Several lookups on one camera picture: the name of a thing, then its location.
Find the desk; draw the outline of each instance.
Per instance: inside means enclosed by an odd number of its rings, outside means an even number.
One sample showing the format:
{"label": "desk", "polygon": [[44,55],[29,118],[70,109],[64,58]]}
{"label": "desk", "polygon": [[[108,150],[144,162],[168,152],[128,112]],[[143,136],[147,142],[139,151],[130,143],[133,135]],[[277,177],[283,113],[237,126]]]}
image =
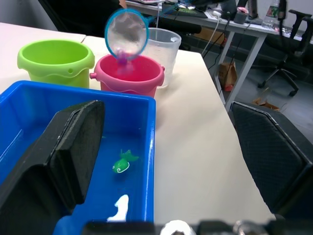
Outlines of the desk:
{"label": "desk", "polygon": [[26,44],[45,39],[82,42],[85,35],[0,23],[0,93],[18,80],[29,80],[28,73],[17,66],[19,50]]}
{"label": "desk", "polygon": [[[108,54],[102,38],[83,43],[96,60]],[[274,218],[201,55],[179,50],[173,77],[156,92],[155,222]],[[90,88],[100,89],[99,82],[91,80]]]}
{"label": "desk", "polygon": [[[134,7],[136,10],[145,13],[145,14],[151,14],[151,15],[157,15],[157,7],[155,6],[154,8],[151,8],[151,6],[146,6],[144,4],[140,4],[137,3],[136,5],[133,5],[133,3],[130,3],[129,1],[127,1],[127,4],[129,4],[130,8]],[[193,23],[193,24],[199,24],[202,26],[206,26],[206,27],[210,27],[210,28],[215,28],[216,23],[217,23],[217,19],[213,16],[211,16],[211,14],[209,12],[205,13],[207,18],[198,18],[198,17],[190,17],[190,16],[178,16],[176,17],[177,21],[182,21],[182,22],[187,22],[187,23]],[[175,16],[173,15],[167,15],[167,18],[170,19],[174,19]],[[224,30],[225,25],[226,25],[227,21],[222,19],[218,29]],[[227,27],[227,31],[229,31],[229,36],[227,38],[227,43],[224,47],[224,50],[221,53],[220,59],[218,64],[216,65],[216,69],[215,72],[213,74],[213,78],[214,78],[214,83],[216,85],[217,90],[220,92],[221,85],[220,85],[220,81],[218,78],[218,69],[219,69],[219,65],[224,61],[226,54],[228,52],[229,46],[231,44],[231,41],[233,39],[233,36],[235,33],[244,33],[246,35],[250,35],[250,36],[254,36],[255,40],[252,46],[252,49],[247,57],[247,60],[245,61],[245,64],[238,76],[238,79],[236,81],[236,84],[234,86],[234,88],[232,89],[231,93],[229,94],[227,100],[225,100],[224,98],[224,94],[223,92],[220,93],[220,98],[223,102],[223,104],[225,105],[226,110],[228,111],[230,108],[230,104],[234,101],[236,95],[238,94],[240,87],[242,86],[257,54],[259,53],[259,50],[267,36],[267,34],[278,34],[278,32],[272,30],[272,29],[267,29],[264,28],[260,25],[255,25],[255,24],[251,24],[249,26],[249,28],[247,28],[248,24],[237,24],[234,23],[233,21],[231,21]]]}

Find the gray floor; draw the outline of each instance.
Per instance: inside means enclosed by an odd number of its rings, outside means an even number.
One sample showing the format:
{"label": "gray floor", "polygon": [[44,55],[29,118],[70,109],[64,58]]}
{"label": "gray floor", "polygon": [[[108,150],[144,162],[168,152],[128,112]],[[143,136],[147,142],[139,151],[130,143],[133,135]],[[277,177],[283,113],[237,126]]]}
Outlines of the gray floor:
{"label": "gray floor", "polygon": [[[208,53],[204,61],[207,67],[214,64],[217,54]],[[243,62],[236,61],[237,74],[240,73]],[[279,75],[274,76],[265,88],[259,89],[257,84],[263,82],[270,72],[251,69],[243,86],[241,87],[236,101],[252,102],[262,97],[268,103],[280,108],[280,111],[302,132],[302,134],[313,143],[313,86],[301,81],[296,81],[299,91],[294,97],[289,96],[292,87]]]}

